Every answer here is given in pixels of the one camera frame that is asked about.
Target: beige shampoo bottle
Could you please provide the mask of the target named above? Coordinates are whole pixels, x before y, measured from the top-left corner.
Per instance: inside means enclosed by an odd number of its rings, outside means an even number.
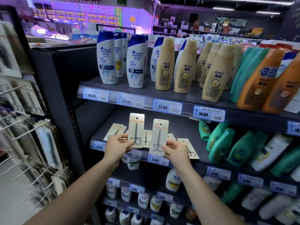
[[[235,50],[234,50],[234,60],[233,60],[232,73],[231,73],[231,76],[230,76],[224,90],[229,90],[229,88],[231,87],[231,84],[232,84],[232,82],[235,78],[235,75],[238,72],[238,69],[240,68],[242,55],[243,55],[243,47],[236,45]]]
[[[196,64],[196,72],[195,72],[195,77],[194,77],[194,81],[196,81],[196,82],[200,82],[201,75],[202,75],[203,69],[205,67],[205,63],[206,63],[208,54],[209,54],[213,44],[214,44],[213,42],[206,42],[201,51],[201,54],[200,54],[197,64]]]
[[[157,60],[155,88],[166,91],[170,89],[174,73],[175,51],[174,38],[165,37]]]
[[[216,103],[232,73],[235,45],[223,44],[207,74],[202,99]]]
[[[201,78],[200,78],[200,84],[199,87],[203,88],[204,87],[204,83],[207,77],[207,74],[209,72],[210,67],[212,66],[212,63],[214,62],[215,56],[217,55],[218,51],[220,50],[222,44],[221,43],[214,43],[212,45],[211,50],[209,51],[207,60],[205,62],[205,66],[203,68],[202,74],[201,74]]]
[[[180,57],[174,91],[177,93],[186,94],[195,76],[196,56],[197,56],[197,41],[187,40],[185,48]]]

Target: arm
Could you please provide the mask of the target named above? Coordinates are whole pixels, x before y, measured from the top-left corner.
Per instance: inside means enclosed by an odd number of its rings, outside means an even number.
[[[245,225],[193,169],[184,144],[167,140],[165,157],[171,160],[181,178],[202,225]]]
[[[82,225],[120,159],[132,150],[132,141],[119,140],[127,137],[122,133],[109,138],[104,158],[24,225]]]

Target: scissors blister pack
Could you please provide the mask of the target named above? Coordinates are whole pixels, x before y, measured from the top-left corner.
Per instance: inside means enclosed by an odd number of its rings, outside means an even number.
[[[162,119],[154,119],[152,128],[151,147],[149,148],[150,154],[165,155],[165,151],[161,145],[167,143],[169,121]]]
[[[124,130],[127,128],[127,126],[124,126],[122,124],[117,124],[114,123],[111,128],[108,130],[106,136],[104,137],[104,141],[107,141],[108,138],[110,138],[111,136],[117,135],[119,133],[123,133]]]
[[[174,135],[172,133],[168,133],[167,140],[176,140],[176,138],[174,137]]]
[[[150,148],[152,139],[152,130],[144,130],[143,147]]]
[[[192,144],[190,143],[189,139],[186,138],[177,138],[178,142],[181,142],[186,145],[187,152],[190,157],[190,159],[199,159],[199,156],[197,155],[195,149],[193,148]]]
[[[143,147],[143,136],[144,136],[144,114],[130,113],[129,116],[129,127],[128,127],[128,139],[134,140],[132,147],[142,148]]]

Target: hand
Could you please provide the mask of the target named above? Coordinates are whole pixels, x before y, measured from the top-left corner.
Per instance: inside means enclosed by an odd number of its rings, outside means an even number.
[[[122,159],[122,156],[133,149],[131,145],[133,145],[134,140],[120,140],[121,138],[128,138],[128,134],[119,133],[111,136],[105,145],[104,159],[116,163],[116,166],[118,166],[118,162]]]
[[[179,177],[184,175],[186,168],[193,168],[188,150],[183,143],[176,140],[167,140],[167,145],[162,145],[162,148],[166,152],[164,157],[172,162]]]

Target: plastic price strip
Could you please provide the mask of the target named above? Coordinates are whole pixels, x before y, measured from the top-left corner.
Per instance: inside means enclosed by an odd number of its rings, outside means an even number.
[[[169,160],[167,160],[163,156],[150,154],[150,153],[148,154],[147,162],[156,163],[156,164],[163,165],[163,166],[169,165]]]
[[[106,143],[100,141],[94,141],[93,149],[98,151],[104,151]]]
[[[118,93],[117,104],[144,109],[145,97]]]
[[[140,160],[142,157],[142,151],[132,150],[127,152],[124,156]]]
[[[116,187],[119,187],[120,186],[120,180],[115,179],[115,178],[109,178],[108,181],[107,181],[107,184],[111,184],[111,185],[114,185]]]
[[[181,102],[153,99],[152,110],[181,115],[182,106]]]
[[[83,98],[87,100],[96,100],[101,102],[108,102],[110,96],[109,91],[98,90],[85,87],[83,90]]]
[[[194,109],[193,109],[193,117],[194,118],[224,122],[225,115],[226,115],[225,110],[219,110],[219,109],[214,109],[214,108],[210,108],[210,107],[194,105]]]
[[[114,200],[106,199],[106,200],[105,200],[105,204],[106,204],[106,205],[109,205],[109,206],[112,206],[112,207],[114,207],[114,208],[116,208],[117,205],[118,205],[118,202],[117,202],[117,201],[114,201]]]
[[[145,193],[145,188],[144,187],[134,185],[134,184],[129,185],[129,190],[132,191],[132,192],[141,193],[141,194]]]
[[[300,136],[300,123],[293,122],[293,121],[287,121],[287,134],[294,135],[294,136]]]
[[[150,218],[153,219],[153,220],[157,220],[157,221],[160,221],[160,222],[163,223],[163,217],[160,216],[160,215],[156,215],[156,214],[152,213],[151,216],[150,216]]]
[[[250,185],[253,187],[262,188],[263,187],[263,179],[257,178],[245,174],[238,174],[238,183],[243,185]]]
[[[132,212],[133,214],[138,214],[140,210],[138,208],[127,206],[126,211]]]
[[[294,185],[287,185],[276,181],[270,181],[270,188],[272,192],[284,193],[291,196],[297,194],[297,187]]]
[[[167,201],[167,202],[170,202],[170,203],[173,202],[173,196],[172,195],[168,195],[168,194],[158,192],[158,191],[157,191],[157,194],[156,194],[156,199],[164,200],[164,201]]]
[[[206,175],[229,181],[231,177],[231,171],[208,166]]]

